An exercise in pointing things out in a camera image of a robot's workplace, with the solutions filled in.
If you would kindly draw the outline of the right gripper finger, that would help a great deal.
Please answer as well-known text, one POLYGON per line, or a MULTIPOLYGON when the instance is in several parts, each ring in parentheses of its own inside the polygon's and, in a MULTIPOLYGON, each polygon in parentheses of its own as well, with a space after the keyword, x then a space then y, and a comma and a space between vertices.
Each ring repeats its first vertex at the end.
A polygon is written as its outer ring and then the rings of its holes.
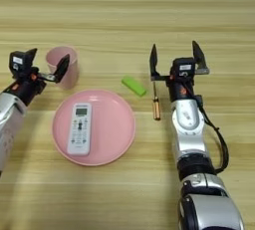
POLYGON ((157 51, 156 45, 153 44, 149 57, 150 75, 152 77, 159 75, 159 73, 156 71, 156 65, 157 65, 157 51))
POLYGON ((196 41, 192 42, 193 57, 197 64, 197 67, 202 70, 207 70, 205 56, 196 41))

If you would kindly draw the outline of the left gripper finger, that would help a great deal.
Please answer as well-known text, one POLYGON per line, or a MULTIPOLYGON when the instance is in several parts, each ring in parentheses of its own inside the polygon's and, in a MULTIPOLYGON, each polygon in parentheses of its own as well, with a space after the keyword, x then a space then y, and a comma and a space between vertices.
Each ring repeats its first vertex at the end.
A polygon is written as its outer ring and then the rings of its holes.
POLYGON ((64 56, 57 65, 57 69, 54 73, 54 82, 59 83, 68 71, 70 64, 70 55, 64 56))
POLYGON ((34 59, 35 59, 36 53, 37 53, 37 49, 36 49, 36 48, 31 49, 31 50, 28 50, 28 51, 25 53, 26 62, 27 62, 27 63, 32 63, 32 62, 34 61, 34 59))

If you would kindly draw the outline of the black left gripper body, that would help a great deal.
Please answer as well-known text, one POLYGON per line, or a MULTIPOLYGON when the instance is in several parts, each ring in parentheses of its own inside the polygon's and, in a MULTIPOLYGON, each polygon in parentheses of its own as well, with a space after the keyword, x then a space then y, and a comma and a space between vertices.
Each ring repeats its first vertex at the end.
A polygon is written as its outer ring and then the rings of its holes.
POLYGON ((44 91, 47 82, 56 82, 52 74, 30 74, 25 78, 18 78, 9 86, 9 93, 19 98, 28 106, 36 95, 44 91))

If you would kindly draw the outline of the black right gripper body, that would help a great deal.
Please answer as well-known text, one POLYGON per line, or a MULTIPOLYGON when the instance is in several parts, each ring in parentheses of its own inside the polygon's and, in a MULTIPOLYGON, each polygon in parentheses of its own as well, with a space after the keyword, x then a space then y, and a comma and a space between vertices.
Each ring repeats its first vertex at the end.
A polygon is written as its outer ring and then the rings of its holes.
POLYGON ((208 75, 208 69, 197 69, 191 72, 178 72, 174 69, 170 70, 170 74, 162 76, 158 72, 150 73, 150 80, 152 82, 165 82, 169 90, 170 101, 195 99, 196 95, 193 91, 194 76, 208 75))

